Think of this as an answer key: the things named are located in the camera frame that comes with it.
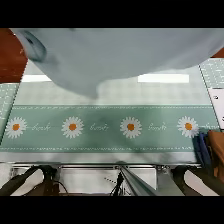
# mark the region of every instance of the daisy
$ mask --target daisy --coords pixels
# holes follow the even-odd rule
[[[70,137],[71,139],[82,134],[83,126],[82,120],[78,117],[69,117],[63,122],[61,131],[64,132],[63,135],[65,135],[66,138]]]
[[[8,138],[17,138],[26,130],[26,121],[21,117],[14,117],[6,126],[6,135]]]
[[[194,118],[182,117],[179,119],[177,127],[179,131],[182,131],[182,135],[185,135],[185,137],[193,138],[199,133],[198,124]]]
[[[120,131],[123,131],[123,135],[126,135],[126,138],[135,138],[141,134],[142,125],[138,119],[134,117],[126,117],[123,119],[120,125]]]

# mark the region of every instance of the gray fabric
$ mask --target gray fabric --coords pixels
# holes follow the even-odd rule
[[[223,28],[20,28],[12,31],[28,57],[56,84],[94,98],[96,86],[104,80],[188,68],[200,64],[224,46]],[[27,41],[29,35],[32,43]]]

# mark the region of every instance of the brown wooden surface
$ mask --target brown wooden surface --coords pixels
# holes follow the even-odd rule
[[[224,48],[213,58],[224,58]],[[19,40],[10,29],[0,28],[0,83],[20,82],[26,63]]]

